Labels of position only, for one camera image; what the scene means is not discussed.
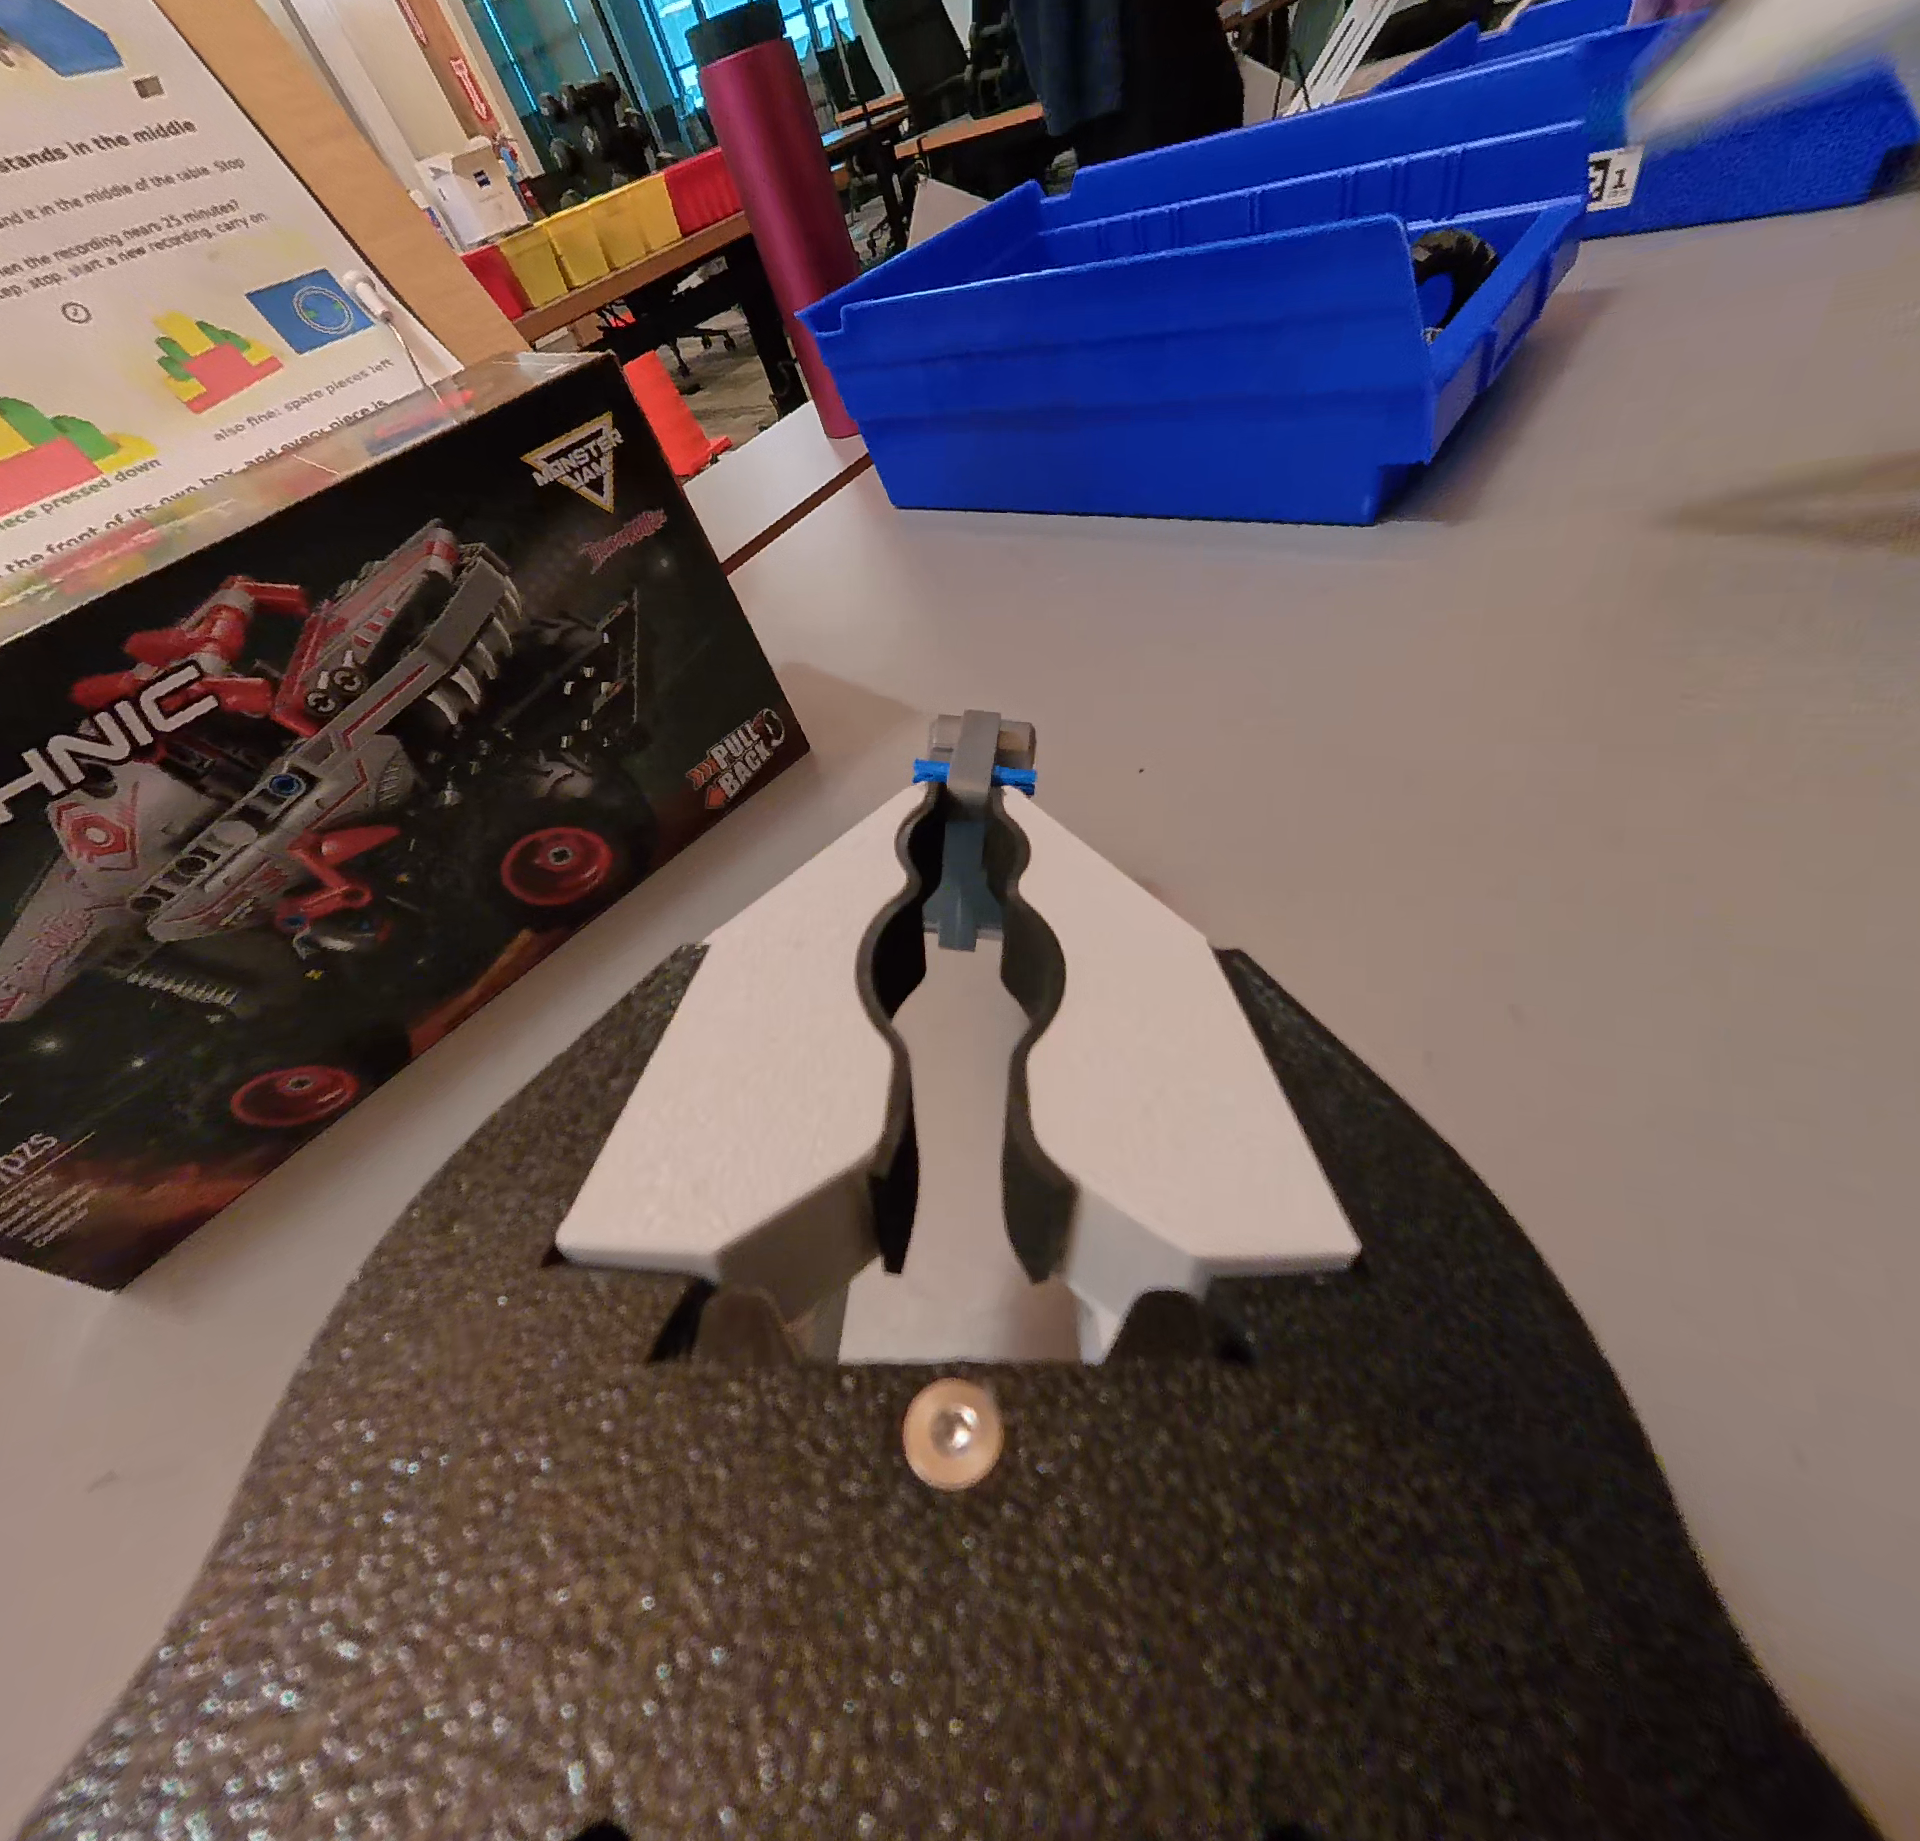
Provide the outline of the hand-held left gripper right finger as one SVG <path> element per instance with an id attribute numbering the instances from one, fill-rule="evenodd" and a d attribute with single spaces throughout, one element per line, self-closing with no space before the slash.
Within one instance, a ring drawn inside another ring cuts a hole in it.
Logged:
<path id="1" fill-rule="evenodd" d="M 997 794 L 1006 1231 L 1080 1359 L 1147 1297 L 1345 1270 L 1360 1240 L 1208 939 L 1021 790 Z"/>

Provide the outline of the red plastic bin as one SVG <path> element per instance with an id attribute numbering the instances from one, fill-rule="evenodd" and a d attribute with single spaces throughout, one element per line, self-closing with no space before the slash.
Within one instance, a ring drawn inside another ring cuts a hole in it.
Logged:
<path id="1" fill-rule="evenodd" d="M 692 238 L 744 212 L 728 159 L 720 148 L 668 162 L 663 181 L 682 238 Z"/>

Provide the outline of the white board stand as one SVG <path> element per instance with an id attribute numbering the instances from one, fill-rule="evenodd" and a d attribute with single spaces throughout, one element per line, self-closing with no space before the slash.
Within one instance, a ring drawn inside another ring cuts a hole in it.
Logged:
<path id="1" fill-rule="evenodd" d="M 1290 120 L 1342 101 L 1371 56 L 1388 17 L 1405 0 L 1349 0 L 1306 78 L 1279 101 L 1277 118 Z"/>

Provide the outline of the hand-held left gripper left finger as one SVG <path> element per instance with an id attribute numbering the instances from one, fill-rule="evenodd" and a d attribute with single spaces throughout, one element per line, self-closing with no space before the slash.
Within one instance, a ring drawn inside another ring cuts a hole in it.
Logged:
<path id="1" fill-rule="evenodd" d="M 900 1264 L 919 1159 L 919 792 L 902 789 L 700 946 L 556 1249 L 761 1300 L 839 1360 L 856 1277 Z"/>

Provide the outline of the blue plastic storage bin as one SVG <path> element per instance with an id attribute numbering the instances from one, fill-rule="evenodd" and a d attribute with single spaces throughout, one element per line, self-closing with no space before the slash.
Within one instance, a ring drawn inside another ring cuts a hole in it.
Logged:
<path id="1" fill-rule="evenodd" d="M 1578 120 L 1418 128 L 1413 97 L 1025 183 L 804 312 L 897 508 L 1369 524 L 1571 270 Z M 1424 338 L 1411 238 L 1501 268 Z"/>
<path id="2" fill-rule="evenodd" d="M 1758 104 L 1669 145 L 1625 135 L 1642 71 L 1675 51 L 1704 12 L 1632 23 L 1632 0 L 1536 4 L 1510 29 L 1455 29 L 1380 84 L 1380 92 L 1490 76 L 1492 99 L 1522 123 L 1571 120 L 1585 89 L 1590 238 L 1725 225 L 1848 207 L 1889 192 L 1915 162 L 1908 84 L 1884 60 L 1823 78 L 1814 92 Z"/>

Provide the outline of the yellow plastic bin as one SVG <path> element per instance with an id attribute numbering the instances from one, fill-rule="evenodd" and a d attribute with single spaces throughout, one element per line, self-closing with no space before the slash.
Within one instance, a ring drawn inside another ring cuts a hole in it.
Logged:
<path id="1" fill-rule="evenodd" d="M 632 268 L 682 238 L 666 173 L 649 173 L 522 225 L 492 249 L 528 308 Z"/>

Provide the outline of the black lego tyre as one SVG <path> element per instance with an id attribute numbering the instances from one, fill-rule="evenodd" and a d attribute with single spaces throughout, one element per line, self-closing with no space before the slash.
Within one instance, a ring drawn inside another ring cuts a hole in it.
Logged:
<path id="1" fill-rule="evenodd" d="M 1474 229 L 1442 225 L 1413 235 L 1411 270 L 1424 338 L 1437 341 L 1497 268 L 1501 251 Z"/>

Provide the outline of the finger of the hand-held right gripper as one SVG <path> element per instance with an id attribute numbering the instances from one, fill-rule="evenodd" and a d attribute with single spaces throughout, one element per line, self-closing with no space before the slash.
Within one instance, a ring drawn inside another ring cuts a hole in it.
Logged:
<path id="1" fill-rule="evenodd" d="M 1722 0 L 1627 102 L 1628 143 L 1654 145 L 1781 101 L 1915 36 L 1919 0 Z"/>

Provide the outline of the maroon water bottle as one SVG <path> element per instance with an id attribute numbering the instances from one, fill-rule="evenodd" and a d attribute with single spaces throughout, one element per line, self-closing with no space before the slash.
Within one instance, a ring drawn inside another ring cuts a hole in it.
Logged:
<path id="1" fill-rule="evenodd" d="M 804 312 L 858 276 L 825 139 L 775 0 L 690 29 L 706 111 L 754 233 L 804 386 L 831 440 L 856 434 Z"/>

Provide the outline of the orange traffic cone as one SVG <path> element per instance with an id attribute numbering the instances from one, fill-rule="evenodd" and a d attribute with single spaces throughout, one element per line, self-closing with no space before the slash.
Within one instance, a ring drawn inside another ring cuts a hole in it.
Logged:
<path id="1" fill-rule="evenodd" d="M 732 450 L 730 437 L 709 434 L 700 427 L 657 353 L 626 359 L 621 372 L 678 482 L 702 473 Z"/>

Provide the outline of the white cardboard box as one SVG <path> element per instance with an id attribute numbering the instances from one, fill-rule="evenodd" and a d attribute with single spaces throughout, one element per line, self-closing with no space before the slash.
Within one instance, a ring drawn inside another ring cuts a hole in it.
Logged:
<path id="1" fill-rule="evenodd" d="M 459 251 L 492 243 L 530 223 L 509 160 L 482 135 L 421 156 L 416 168 L 428 209 Z"/>

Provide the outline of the black lego set box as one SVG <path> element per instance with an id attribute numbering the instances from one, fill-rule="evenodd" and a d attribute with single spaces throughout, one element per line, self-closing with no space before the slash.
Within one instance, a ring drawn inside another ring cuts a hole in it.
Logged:
<path id="1" fill-rule="evenodd" d="M 5 578 L 5 1261 L 122 1287 L 807 750 L 611 356 Z"/>

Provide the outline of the grey lego chassis assembly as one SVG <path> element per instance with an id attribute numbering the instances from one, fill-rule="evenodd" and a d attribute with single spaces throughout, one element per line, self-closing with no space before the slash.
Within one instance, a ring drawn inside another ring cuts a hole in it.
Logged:
<path id="1" fill-rule="evenodd" d="M 941 790 L 939 874 L 924 927 L 947 952 L 1001 939 L 1004 908 L 990 864 L 990 827 L 1001 790 L 1032 794 L 1038 729 L 987 708 L 941 713 L 915 775 Z"/>

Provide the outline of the printed instruction sheet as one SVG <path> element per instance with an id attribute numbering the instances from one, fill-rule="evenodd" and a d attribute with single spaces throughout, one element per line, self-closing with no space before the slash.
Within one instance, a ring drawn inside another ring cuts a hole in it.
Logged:
<path id="1" fill-rule="evenodd" d="M 3 44 L 5 575 L 454 372 L 155 0 Z"/>

